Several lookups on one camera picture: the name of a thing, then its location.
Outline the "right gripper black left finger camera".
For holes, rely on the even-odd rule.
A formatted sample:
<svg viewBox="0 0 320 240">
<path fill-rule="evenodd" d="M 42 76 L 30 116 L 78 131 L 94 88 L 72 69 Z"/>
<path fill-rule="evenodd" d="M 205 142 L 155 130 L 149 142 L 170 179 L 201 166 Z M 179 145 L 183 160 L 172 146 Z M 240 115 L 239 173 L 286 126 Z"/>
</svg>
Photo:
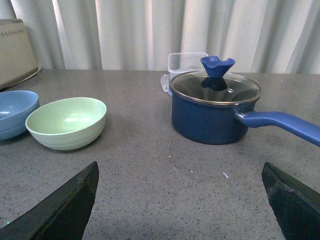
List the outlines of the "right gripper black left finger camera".
<svg viewBox="0 0 320 240">
<path fill-rule="evenodd" d="M 92 162 L 25 214 L 0 230 L 2 240 L 80 240 L 99 182 Z"/>
</svg>

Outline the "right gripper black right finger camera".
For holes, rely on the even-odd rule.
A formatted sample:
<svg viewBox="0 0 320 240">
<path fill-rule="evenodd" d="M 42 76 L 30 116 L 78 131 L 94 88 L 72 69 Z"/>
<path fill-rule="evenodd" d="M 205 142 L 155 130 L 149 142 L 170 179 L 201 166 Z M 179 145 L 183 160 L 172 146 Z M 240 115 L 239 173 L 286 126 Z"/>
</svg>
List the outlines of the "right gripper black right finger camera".
<svg viewBox="0 0 320 240">
<path fill-rule="evenodd" d="M 262 181 L 268 202 L 286 240 L 320 238 L 320 194 L 266 162 Z"/>
</svg>

